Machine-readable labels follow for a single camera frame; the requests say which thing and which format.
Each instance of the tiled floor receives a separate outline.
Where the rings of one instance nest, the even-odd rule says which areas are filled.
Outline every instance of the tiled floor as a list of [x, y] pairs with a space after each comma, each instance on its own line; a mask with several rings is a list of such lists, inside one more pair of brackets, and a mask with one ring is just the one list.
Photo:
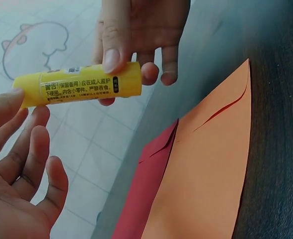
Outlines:
[[[100, 7], [100, 0], [0, 1], [0, 93], [20, 74], [90, 64]], [[42, 52], [54, 52], [48, 67]], [[160, 52], [156, 60], [160, 65]], [[51, 154], [62, 158], [70, 183], [53, 239], [91, 237], [152, 90], [144, 87], [140, 97], [118, 99], [108, 108], [97, 101], [50, 106]], [[10, 139], [0, 159], [20, 132]], [[47, 185], [45, 173], [34, 204], [43, 199]]]

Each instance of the dark wooden table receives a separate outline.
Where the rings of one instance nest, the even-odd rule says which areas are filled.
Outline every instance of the dark wooden table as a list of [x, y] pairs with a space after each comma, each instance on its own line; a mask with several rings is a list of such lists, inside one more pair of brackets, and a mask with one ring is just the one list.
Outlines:
[[179, 80], [158, 84], [99, 218], [109, 239], [143, 146], [251, 60], [252, 125], [234, 239], [293, 239], [293, 0], [197, 0], [180, 44]]

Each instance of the glue stick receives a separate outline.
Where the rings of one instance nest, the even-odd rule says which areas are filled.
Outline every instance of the glue stick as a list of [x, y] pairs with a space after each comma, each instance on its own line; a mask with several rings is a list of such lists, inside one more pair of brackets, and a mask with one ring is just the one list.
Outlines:
[[22, 108], [65, 102], [141, 95], [142, 75], [138, 62], [128, 62], [116, 75], [102, 65], [41, 72], [15, 78], [13, 88], [22, 88]]

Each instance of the hand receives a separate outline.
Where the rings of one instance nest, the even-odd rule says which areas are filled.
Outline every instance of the hand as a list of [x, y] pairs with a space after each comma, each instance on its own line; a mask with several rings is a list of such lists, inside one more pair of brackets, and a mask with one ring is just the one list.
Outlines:
[[[0, 95], [0, 151], [19, 129], [28, 110], [19, 110], [23, 91]], [[37, 107], [9, 154], [0, 161], [0, 239], [49, 239], [68, 191], [62, 163], [49, 156], [47, 107]], [[38, 190], [46, 165], [49, 186], [37, 206], [30, 200]]]
[[[159, 69], [154, 51], [162, 49], [161, 80], [177, 80], [178, 45], [183, 33], [190, 0], [102, 0], [96, 27], [93, 63], [103, 64], [106, 73], [116, 73], [137, 53], [143, 84], [156, 82]], [[114, 99], [100, 101], [110, 105]]]

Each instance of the orange paper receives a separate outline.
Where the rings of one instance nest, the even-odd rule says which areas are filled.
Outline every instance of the orange paper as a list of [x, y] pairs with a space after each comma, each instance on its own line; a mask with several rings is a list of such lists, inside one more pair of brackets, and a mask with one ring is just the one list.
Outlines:
[[249, 61], [179, 122], [143, 239], [230, 239], [251, 128]]

